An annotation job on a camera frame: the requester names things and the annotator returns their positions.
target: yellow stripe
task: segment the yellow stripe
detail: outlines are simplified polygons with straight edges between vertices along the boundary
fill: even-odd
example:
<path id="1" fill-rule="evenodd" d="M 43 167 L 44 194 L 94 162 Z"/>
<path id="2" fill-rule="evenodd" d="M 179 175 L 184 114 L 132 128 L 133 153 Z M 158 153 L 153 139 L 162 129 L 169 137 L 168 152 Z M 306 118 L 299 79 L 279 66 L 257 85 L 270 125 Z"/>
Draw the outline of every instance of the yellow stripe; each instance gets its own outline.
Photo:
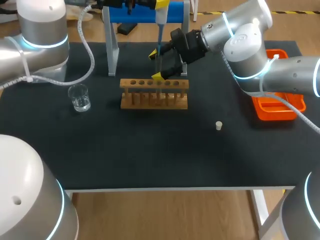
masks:
<path id="1" fill-rule="evenodd" d="M 279 12 L 284 12 L 286 14 L 299 14 L 298 12 L 295 12 L 295 11 L 279 11 Z M 303 12 L 303 13 L 306 13 L 306 14 L 316 14 L 313 11 L 299 11 L 299 12 Z M 272 14 L 283 14 L 283 13 L 278 13 L 276 11 L 272 11 L 271 13 Z M 198 15 L 221 15 L 222 12 L 219 12 L 219 11 L 207 11 L 205 13 L 198 12 L 197 14 Z"/>
<path id="2" fill-rule="evenodd" d="M 315 14 L 313 11 L 304 11 L 306 14 Z"/>

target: white cable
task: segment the white cable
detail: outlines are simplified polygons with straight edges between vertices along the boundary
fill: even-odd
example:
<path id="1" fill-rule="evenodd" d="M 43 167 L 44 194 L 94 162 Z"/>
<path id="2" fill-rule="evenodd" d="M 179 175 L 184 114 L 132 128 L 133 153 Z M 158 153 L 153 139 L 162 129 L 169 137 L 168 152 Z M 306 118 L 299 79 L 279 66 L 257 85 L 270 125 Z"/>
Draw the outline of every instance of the white cable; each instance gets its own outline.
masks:
<path id="1" fill-rule="evenodd" d="M 8 39 L 9 41 L 11 41 L 11 42 L 14 44 L 14 46 L 16 47 L 16 49 L 18 50 L 18 52 L 19 52 L 19 54 L 20 54 L 20 57 L 21 57 L 21 60 L 22 60 L 22 63 L 23 63 L 25 75 L 26 75 L 25 80 L 26 80 L 28 83 L 33 82 L 32 77 L 30 77 L 30 71 L 29 71 L 29 66 L 28 66 L 27 58 L 26 58 L 25 53 L 24 53 L 24 51 L 22 50 L 21 46 L 19 45 L 19 43 L 17 43 L 17 41 L 16 41 L 13 37 L 11 37 L 11 36 L 6 36 L 4 39 Z"/>
<path id="2" fill-rule="evenodd" d="M 226 56 L 224 55 L 223 52 L 221 52 L 221 56 L 226 64 L 226 66 L 228 67 L 230 73 L 232 74 L 234 80 L 236 81 L 236 83 L 239 85 L 237 79 L 235 78 L 235 75 L 234 75 L 234 72 L 232 71 L 229 63 L 228 63 L 228 60 L 226 58 Z M 275 59 L 278 59 L 277 56 L 274 56 L 272 61 L 270 63 L 272 63 Z M 273 93 L 269 92 L 269 93 L 265 93 L 263 92 L 263 77 L 264 75 L 262 76 L 262 78 L 260 79 L 260 83 L 259 83 L 259 90 L 260 90 L 260 97 L 267 97 L 267 98 L 273 98 L 273 99 L 276 99 L 278 100 L 279 102 L 283 103 L 284 105 L 286 105 L 288 108 L 290 108 L 292 111 L 294 111 L 295 114 L 297 114 L 307 125 L 309 125 L 316 133 L 320 134 L 320 128 L 315 125 L 312 121 L 310 121 L 302 112 L 300 112 L 297 108 L 295 108 L 293 105 L 291 105 L 289 102 L 287 102 L 286 100 L 284 100 L 282 97 L 279 97 L 277 95 L 274 95 Z"/>
<path id="3" fill-rule="evenodd" d="M 43 81 L 46 81 L 46 82 L 49 82 L 51 84 L 54 84 L 54 85 L 59 85 L 59 86 L 70 86 L 70 85 L 75 85 L 75 84 L 78 84 L 80 82 L 82 82 L 83 80 L 87 79 L 91 73 L 93 72 L 94 68 L 95 68 L 95 57 L 94 57 L 94 54 L 92 53 L 86 39 L 85 39 L 85 36 L 84 36 L 84 33 L 83 33 L 83 30 L 82 30 L 82 22 L 83 22 L 83 19 L 85 17 L 85 14 L 87 12 L 89 12 L 90 10 L 92 10 L 92 7 L 91 5 L 87 6 L 85 9 L 83 9 L 83 11 L 81 12 L 80 16 L 79 16 L 79 19 L 78 19 L 78 24 L 77 24 L 77 29 L 78 29 L 78 33 L 79 33 L 79 36 L 80 36 L 80 39 L 86 49 L 86 51 L 88 52 L 89 54 L 89 57 L 90 57 L 90 68 L 88 70 L 88 72 L 82 76 L 81 78 L 77 79 L 77 80 L 74 80 L 74 81 L 69 81 L 69 82 L 61 82 L 61 81 L 57 81 L 57 80 L 54 80 L 54 79 L 50 79 L 50 78 L 47 78 L 47 77 L 43 77 L 43 76 L 37 76 L 37 75 L 31 75 L 30 76 L 30 73 L 29 73 L 29 68 L 28 68 L 28 64 L 25 65 L 25 63 L 27 63 L 25 57 L 24 57 L 24 54 L 23 54 L 23 50 L 21 49 L 21 47 L 18 45 L 17 49 L 19 51 L 19 48 L 21 49 L 22 53 L 19 51 L 21 57 L 22 57 L 22 61 L 23 61 L 23 66 L 24 66 L 24 70 L 25 70 L 25 74 L 27 76 L 22 76 L 22 77 L 19 77 L 17 79 L 14 79 L 8 83 L 5 83 L 4 85 L 0 85 L 0 89 L 4 89 L 4 88 L 7 88 L 13 84 L 16 84 L 18 82 L 21 82 L 21 81 L 26 81 L 26 80 L 30 80 L 31 78 L 32 79 L 38 79 L 38 80 L 43 80 Z"/>
<path id="4" fill-rule="evenodd" d="M 298 109 L 296 109 L 294 106 L 292 106 L 289 102 L 284 100 L 282 97 L 279 97 L 274 94 L 265 94 L 264 97 L 267 98 L 273 98 L 280 102 L 282 102 L 284 105 L 286 105 L 288 108 L 290 108 L 292 111 L 294 111 L 306 124 L 308 124 L 313 130 L 315 130 L 318 134 L 320 134 L 320 128 L 317 127 L 312 121 L 310 121 L 305 115 L 303 115 Z"/>
<path id="5" fill-rule="evenodd" d="M 91 73 L 93 72 L 93 70 L 95 68 L 95 57 L 94 57 L 94 54 L 92 53 L 92 51 L 91 51 L 91 49 L 85 39 L 84 32 L 82 30 L 82 21 L 85 17 L 85 14 L 87 12 L 89 12 L 90 10 L 92 10 L 91 5 L 87 6 L 85 9 L 83 9 L 83 11 L 81 12 L 81 14 L 79 16 L 78 24 L 77 24 L 77 29 L 78 29 L 80 39 L 81 39 L 86 51 L 88 52 L 89 57 L 90 57 L 90 61 L 91 61 L 90 68 L 89 68 L 88 72 L 84 76 L 82 76 L 81 78 L 74 80 L 74 81 L 69 81 L 69 82 L 61 82 L 61 81 L 53 80 L 53 79 L 50 79 L 47 77 L 36 76 L 36 75 L 32 75 L 31 76 L 32 78 L 43 80 L 43 81 L 46 81 L 46 82 L 49 82 L 49 83 L 55 84 L 55 85 L 70 86 L 70 85 L 75 85 L 75 84 L 82 82 L 83 80 L 87 79 L 91 75 Z"/>

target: glowing blue ring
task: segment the glowing blue ring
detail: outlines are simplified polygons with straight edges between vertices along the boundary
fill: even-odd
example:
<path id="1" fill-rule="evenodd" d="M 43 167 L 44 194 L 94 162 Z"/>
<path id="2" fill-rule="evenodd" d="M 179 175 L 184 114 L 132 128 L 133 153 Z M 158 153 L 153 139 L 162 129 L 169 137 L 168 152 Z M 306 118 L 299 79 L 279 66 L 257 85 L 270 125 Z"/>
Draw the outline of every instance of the glowing blue ring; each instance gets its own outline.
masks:
<path id="1" fill-rule="evenodd" d="M 229 24 L 229 21 L 228 21 L 228 19 L 227 19 L 227 15 L 226 15 L 225 12 L 222 13 L 222 17 L 223 17 L 223 20 L 224 20 L 224 22 L 225 22 L 225 25 L 226 25 L 229 33 L 230 33 L 230 36 L 233 37 L 233 36 L 234 36 L 234 33 L 233 33 L 232 30 L 231 30 L 231 27 L 230 27 L 230 24 Z"/>
<path id="2" fill-rule="evenodd" d="M 306 207 L 308 208 L 308 211 L 311 215 L 311 218 L 313 219 L 314 223 L 317 225 L 317 227 L 320 229 L 320 222 L 317 220 L 316 215 L 314 214 L 314 212 L 311 209 L 310 203 L 309 203 L 309 199 L 308 199 L 308 193 L 307 193 L 307 186 L 308 186 L 308 180 L 309 177 L 311 175 L 311 172 L 309 173 L 309 175 L 306 177 L 305 180 L 305 184 L 304 184 L 304 198 L 305 198 L 305 203 L 306 203 Z"/>
<path id="3" fill-rule="evenodd" d="M 318 94 L 318 91 L 317 91 L 317 73 L 318 73 L 319 65 L 320 65 L 320 58 L 316 62 L 316 65 L 315 65 L 315 68 L 314 68 L 314 72 L 313 72 L 313 91 L 314 91 L 314 94 L 318 98 L 320 97 L 320 95 Z"/>
<path id="4" fill-rule="evenodd" d="M 58 47 L 58 46 L 64 44 L 68 40 L 68 35 L 61 42 L 58 42 L 58 43 L 52 44 L 52 45 L 34 44 L 34 43 L 31 43 L 28 40 L 26 40 L 23 36 L 22 36 L 22 39 L 23 39 L 23 41 L 25 41 L 26 44 L 30 45 L 31 47 L 38 48 L 38 49 L 52 49 L 52 48 L 55 48 L 55 47 Z"/>
<path id="5" fill-rule="evenodd" d="M 241 80 L 247 80 L 247 79 L 253 79 L 257 76 L 259 76 L 260 74 L 264 73 L 264 72 L 267 72 L 269 70 L 269 67 L 270 67 L 270 62 L 268 60 L 268 62 L 265 64 L 264 68 L 258 72 L 257 74 L 255 75 L 252 75 L 252 76 L 246 76 L 246 77 L 240 77 L 240 76 L 236 76 L 235 74 L 233 74 L 237 79 L 241 79 Z"/>
<path id="6" fill-rule="evenodd" d="M 62 189 L 62 187 L 61 187 L 61 185 L 60 185 L 60 183 L 59 183 L 58 180 L 57 180 L 57 182 L 58 182 L 58 185 L 59 185 L 59 187 L 60 187 L 61 194 L 62 194 L 61 212 L 60 212 L 58 221 L 56 222 L 56 224 L 55 224 L 52 232 L 51 232 L 50 235 L 46 238 L 46 240 L 50 240 L 50 239 L 53 237 L 53 235 L 56 233 L 56 231 L 57 231 L 57 229 L 58 229 L 58 227 L 59 227 L 59 225 L 60 225 L 60 223 L 61 223 L 62 216 L 64 215 L 64 209 L 65 209 L 65 192 L 64 192 L 64 190 Z"/>

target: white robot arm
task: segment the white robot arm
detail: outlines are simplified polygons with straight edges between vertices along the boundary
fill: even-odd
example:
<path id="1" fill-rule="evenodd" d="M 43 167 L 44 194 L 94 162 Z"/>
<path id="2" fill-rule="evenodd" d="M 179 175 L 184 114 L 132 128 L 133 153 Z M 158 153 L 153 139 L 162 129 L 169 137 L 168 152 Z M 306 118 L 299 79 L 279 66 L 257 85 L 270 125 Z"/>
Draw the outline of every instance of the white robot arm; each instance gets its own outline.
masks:
<path id="1" fill-rule="evenodd" d="M 161 48 L 159 54 L 175 49 L 183 62 L 191 64 L 203 58 L 206 52 L 224 53 L 239 86 L 247 93 L 260 91 L 259 83 L 263 76 L 263 90 L 266 92 L 320 97 L 319 57 L 279 59 L 264 69 L 270 60 L 266 55 L 263 33 L 272 25 L 271 12 L 265 0 L 249 0 L 204 24 L 201 30 L 187 34 L 179 28 L 172 31 L 171 41 Z M 155 74 L 153 78 L 168 79 L 181 72 L 182 65 L 177 65 Z"/>
<path id="2" fill-rule="evenodd" d="M 64 0 L 17 0 L 21 34 L 0 39 L 0 85 L 30 73 L 57 69 L 69 57 Z"/>

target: cable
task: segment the cable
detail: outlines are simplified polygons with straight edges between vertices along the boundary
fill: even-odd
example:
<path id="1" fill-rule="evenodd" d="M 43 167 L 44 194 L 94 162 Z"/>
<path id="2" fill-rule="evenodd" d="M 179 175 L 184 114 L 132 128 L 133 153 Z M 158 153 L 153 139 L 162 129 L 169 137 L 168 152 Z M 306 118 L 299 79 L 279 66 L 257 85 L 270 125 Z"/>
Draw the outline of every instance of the cable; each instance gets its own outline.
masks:
<path id="1" fill-rule="evenodd" d="M 17 79 L 14 79 L 14 80 L 12 80 L 12 81 L 8 81 L 8 82 L 6 82 L 5 84 L 0 85 L 0 90 L 6 89 L 6 88 L 8 88 L 8 87 L 10 87 L 10 86 L 12 86 L 12 85 L 14 85 L 14 84 L 19 83 L 19 82 L 23 82 L 23 81 L 25 81 L 26 79 L 27 79 L 26 76 L 22 76 L 22 77 L 19 77 L 19 78 L 17 78 Z"/>
<path id="2" fill-rule="evenodd" d="M 296 109 L 294 106 L 292 106 L 289 102 L 284 100 L 283 98 L 276 96 L 274 94 L 264 94 L 264 97 L 267 98 L 273 98 L 278 100 L 279 102 L 282 102 L 284 105 L 286 105 L 288 108 L 290 108 L 292 111 L 294 111 L 307 125 L 309 125 L 314 131 L 316 131 L 318 134 L 320 134 L 320 128 L 317 127 L 311 120 L 309 120 L 305 115 L 303 115 L 298 109 Z"/>
<path id="3" fill-rule="evenodd" d="M 224 61 L 224 63 L 226 64 L 226 66 L 228 67 L 230 73 L 232 74 L 234 80 L 236 81 L 236 83 L 239 85 L 237 79 L 235 78 L 235 75 L 234 75 L 234 72 L 232 71 L 229 63 L 228 63 L 228 60 L 225 56 L 225 54 L 221 51 L 221 56 L 222 56 L 222 59 Z M 278 59 L 279 56 L 274 56 L 273 59 L 271 60 L 271 64 L 274 60 Z M 282 97 L 279 97 L 279 96 L 276 96 L 274 95 L 273 93 L 265 93 L 263 92 L 263 79 L 264 79 L 264 74 L 263 76 L 261 77 L 260 79 L 260 82 L 259 82 L 259 89 L 260 89 L 260 95 L 257 96 L 253 96 L 251 95 L 249 92 L 246 92 L 246 91 L 243 91 L 245 92 L 246 94 L 248 94 L 249 96 L 251 97 L 267 97 L 267 98 L 273 98 L 273 99 L 276 99 L 278 100 L 279 102 L 283 103 L 284 105 L 286 105 L 289 109 L 291 109 L 292 111 L 294 111 L 295 114 L 297 114 L 307 125 L 309 125 L 309 127 L 311 127 L 316 133 L 320 134 L 320 128 L 315 125 L 311 120 L 309 120 L 302 112 L 300 112 L 298 109 L 296 109 L 293 105 L 291 105 L 289 102 L 287 102 L 286 100 L 284 100 Z"/>
<path id="4" fill-rule="evenodd" d="M 87 12 L 89 12 L 90 10 L 92 10 L 91 5 L 87 6 L 85 9 L 83 9 L 83 11 L 81 12 L 81 14 L 79 16 L 78 23 L 77 23 L 77 29 L 78 29 L 80 39 L 81 39 L 86 51 L 88 52 L 89 57 L 90 57 L 90 61 L 91 61 L 90 68 L 89 68 L 88 72 L 84 76 L 82 76 L 81 78 L 74 80 L 74 81 L 69 81 L 69 82 L 61 82 L 61 81 L 57 81 L 57 80 L 53 80 L 53 79 L 50 79 L 47 77 L 37 76 L 37 75 L 32 75 L 31 77 L 33 79 L 43 80 L 43 81 L 49 82 L 54 85 L 59 85 L 59 86 L 70 86 L 70 85 L 75 85 L 75 84 L 82 82 L 83 80 L 87 79 L 91 75 L 91 73 L 93 72 L 93 70 L 95 68 L 95 57 L 94 57 L 94 54 L 92 53 L 92 51 L 91 51 L 91 49 L 85 39 L 84 32 L 82 30 L 83 19 L 85 17 L 85 14 Z"/>
<path id="5" fill-rule="evenodd" d="M 78 23 L 77 23 L 77 29 L 78 29 L 78 33 L 79 33 L 80 39 L 81 39 L 81 41 L 82 41 L 82 43 L 84 45 L 84 48 L 86 49 L 86 51 L 89 54 L 90 62 L 91 62 L 90 63 L 90 68 L 89 68 L 88 72 L 84 76 L 82 76 L 81 78 L 79 78 L 77 80 L 69 81 L 69 82 L 61 82 L 61 81 L 57 81 L 57 80 L 54 80 L 54 79 L 50 79 L 50 78 L 43 77 L 43 76 L 37 76 L 37 75 L 31 75 L 29 77 L 22 76 L 22 77 L 14 79 L 12 81 L 9 81 L 9 82 L 7 82 L 7 83 L 5 83 L 3 85 L 0 85 L 0 90 L 1 89 L 5 89 L 5 88 L 7 88 L 7 87 L 9 87 L 9 86 L 11 86 L 13 84 L 16 84 L 16 83 L 19 83 L 19 82 L 22 82 L 22 81 L 28 81 L 30 79 L 30 77 L 32 79 L 43 80 L 43 81 L 46 81 L 48 83 L 51 83 L 51 84 L 54 84 L 54 85 L 59 85 L 59 86 L 75 85 L 75 84 L 78 84 L 78 83 L 82 82 L 83 80 L 87 79 L 91 75 L 91 73 L 93 72 L 93 70 L 95 68 L 95 57 L 94 57 L 94 54 L 92 53 L 92 51 L 91 51 L 91 49 L 90 49 L 90 47 L 89 47 L 89 45 L 88 45 L 88 43 L 87 43 L 87 41 L 85 39 L 83 30 L 82 30 L 82 22 L 83 22 L 84 16 L 90 10 L 92 10 L 92 6 L 91 5 L 87 6 L 85 9 L 83 9 L 83 11 L 81 12 L 81 14 L 79 16 Z M 26 66 L 25 66 L 25 62 L 23 63 L 24 64 L 25 73 L 26 73 L 26 75 L 29 75 L 29 73 L 28 73 L 29 72 L 28 64 L 26 64 Z"/>

